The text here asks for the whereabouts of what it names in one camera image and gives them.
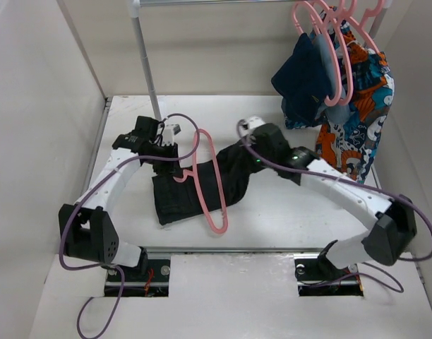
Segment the black trousers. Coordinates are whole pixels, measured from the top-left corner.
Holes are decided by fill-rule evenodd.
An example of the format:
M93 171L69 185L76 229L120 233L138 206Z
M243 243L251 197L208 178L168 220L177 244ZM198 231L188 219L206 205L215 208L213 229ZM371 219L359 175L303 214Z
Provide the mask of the black trousers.
M242 146L240 141L220 150L216 158L225 203L232 206L246 194L250 175L263 170L264 166ZM197 170L208 210L212 212L221 208L212 161L199 163ZM184 183L178 183L172 175L157 175L152 178L152 182L155 210L162 226L203 214L194 179L189 178Z

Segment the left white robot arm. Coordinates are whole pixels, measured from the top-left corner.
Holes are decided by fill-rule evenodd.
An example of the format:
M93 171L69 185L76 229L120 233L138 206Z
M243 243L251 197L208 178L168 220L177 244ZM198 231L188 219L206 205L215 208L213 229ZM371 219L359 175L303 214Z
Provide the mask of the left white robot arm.
M141 246L121 240L111 214L131 177L143 164L157 174L171 174L179 163L180 132L177 124L139 116L134 129L119 135L112 144L109 159L88 190L73 204L59 210L63 256L119 266L132 280L144 278L148 255Z

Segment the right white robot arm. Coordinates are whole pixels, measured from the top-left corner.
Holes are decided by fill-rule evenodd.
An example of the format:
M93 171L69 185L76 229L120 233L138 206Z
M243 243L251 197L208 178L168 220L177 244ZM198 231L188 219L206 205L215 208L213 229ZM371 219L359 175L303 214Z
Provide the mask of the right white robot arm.
M412 202L358 184L312 150L291 147L278 126L254 117L241 120L236 132L255 169L269 167L283 179L324 196L355 217L364 231L333 240L319 253L316 269L333 278L342 269L364 261L393 266L416 236Z

